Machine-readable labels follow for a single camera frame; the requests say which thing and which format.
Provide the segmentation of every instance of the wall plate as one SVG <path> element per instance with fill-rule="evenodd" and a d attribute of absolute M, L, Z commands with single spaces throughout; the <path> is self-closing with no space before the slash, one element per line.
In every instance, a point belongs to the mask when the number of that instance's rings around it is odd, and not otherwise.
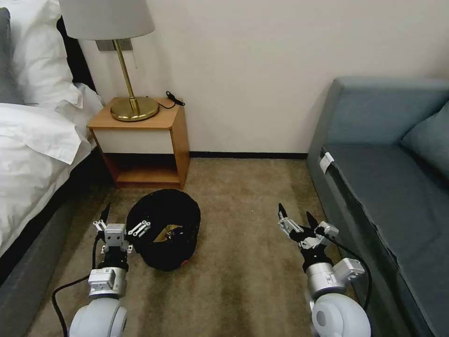
<path fill-rule="evenodd" d="M 114 44 L 112 40 L 96 40 L 97 48 L 99 51 L 115 51 Z M 131 39 L 119 39 L 118 40 L 122 51 L 131 51 L 132 44 Z"/>

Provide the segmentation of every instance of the beige carpet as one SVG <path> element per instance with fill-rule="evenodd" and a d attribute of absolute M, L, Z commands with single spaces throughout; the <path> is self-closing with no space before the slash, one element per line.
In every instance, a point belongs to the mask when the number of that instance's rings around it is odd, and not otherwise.
<path fill-rule="evenodd" d="M 151 191 L 97 187 L 83 197 L 29 337 L 62 335 L 50 293 L 90 272 L 92 221 L 104 206 L 112 202 L 109 222 L 125 222 Z M 185 191 L 201 208 L 196 252 L 170 273 L 129 257 L 125 336 L 311 336 L 303 259 L 277 226 L 279 202 L 298 223 L 305 211 L 324 219 L 305 162 L 193 159 Z M 61 291 L 58 302 L 69 324 L 89 302 L 86 283 Z"/>

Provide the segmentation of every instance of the white duvet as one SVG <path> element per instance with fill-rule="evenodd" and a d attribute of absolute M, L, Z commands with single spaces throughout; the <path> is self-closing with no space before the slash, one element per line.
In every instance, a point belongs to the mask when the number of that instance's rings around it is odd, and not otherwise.
<path fill-rule="evenodd" d="M 92 150 L 86 125 L 100 100 L 65 103 L 58 112 L 0 103 L 0 256 Z"/>

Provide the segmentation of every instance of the white bedsheet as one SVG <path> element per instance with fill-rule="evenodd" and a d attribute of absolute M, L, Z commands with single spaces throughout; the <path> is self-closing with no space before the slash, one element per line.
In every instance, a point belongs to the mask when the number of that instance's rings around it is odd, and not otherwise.
<path fill-rule="evenodd" d="M 87 123 L 102 108 L 101 99 L 86 85 L 78 87 L 83 94 L 81 109 L 66 101 L 38 106 L 55 110 L 76 125 L 81 144 L 71 165 L 34 151 L 20 141 L 0 136 L 0 256 L 94 147 Z"/>

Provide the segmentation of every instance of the brass lamp base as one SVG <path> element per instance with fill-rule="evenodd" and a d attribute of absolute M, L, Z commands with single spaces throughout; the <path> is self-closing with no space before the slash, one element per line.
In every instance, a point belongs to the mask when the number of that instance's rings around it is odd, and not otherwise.
<path fill-rule="evenodd" d="M 112 117 L 122 122 L 137 122 L 158 112 L 158 102 L 149 97 L 123 98 L 111 107 Z"/>

